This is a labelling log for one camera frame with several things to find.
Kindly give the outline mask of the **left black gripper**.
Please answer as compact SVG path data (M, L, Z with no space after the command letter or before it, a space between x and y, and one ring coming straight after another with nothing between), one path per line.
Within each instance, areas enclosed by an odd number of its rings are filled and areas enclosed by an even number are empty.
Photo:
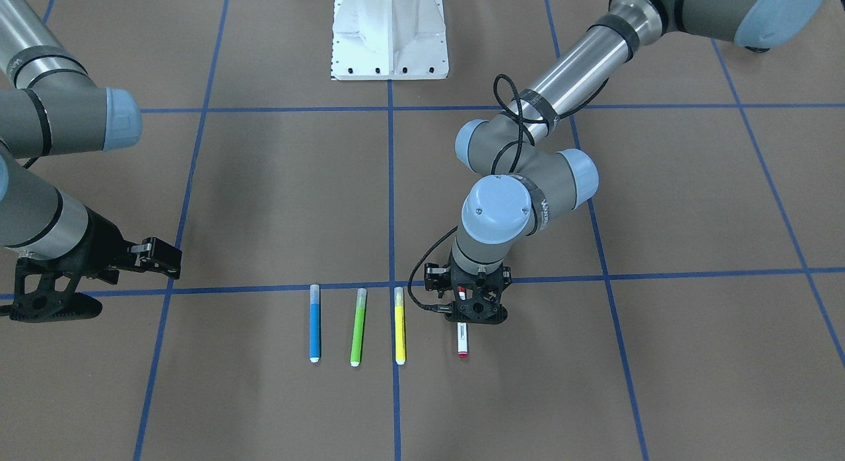
M465 271L459 263L457 250L450 251L448 270L450 292L454 302L501 302L502 295L512 283L511 268L502 266L478 266L470 263L475 272Z

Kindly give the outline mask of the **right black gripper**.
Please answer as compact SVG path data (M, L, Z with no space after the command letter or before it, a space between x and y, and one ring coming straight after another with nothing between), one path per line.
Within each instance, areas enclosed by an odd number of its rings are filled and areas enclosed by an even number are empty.
M81 241L59 259L59 272L73 281L86 277L116 285L119 271L154 272L178 280L182 251L156 237L140 244L126 241L118 227L87 209L88 225Z

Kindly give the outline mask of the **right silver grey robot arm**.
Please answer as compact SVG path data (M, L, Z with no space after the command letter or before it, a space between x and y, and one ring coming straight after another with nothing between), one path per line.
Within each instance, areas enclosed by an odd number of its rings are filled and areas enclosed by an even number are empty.
M178 279L182 253L148 238L137 244L68 193L31 171L40 157L134 146L143 130L135 97L97 85L27 0L1 0L2 245L24 262L115 283L119 269Z

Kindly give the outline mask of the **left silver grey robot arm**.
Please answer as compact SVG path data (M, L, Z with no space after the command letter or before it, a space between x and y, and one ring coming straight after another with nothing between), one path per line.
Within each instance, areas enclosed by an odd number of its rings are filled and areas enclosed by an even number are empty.
M456 156L480 179L463 203L449 262L426 266L426 289L463 287L498 302L510 283L504 268L510 248L594 196L599 176L587 154L549 153L537 144L594 99L640 48L683 32L769 50L796 36L822 1L609 0L606 15L552 69L502 103L493 119L459 130Z

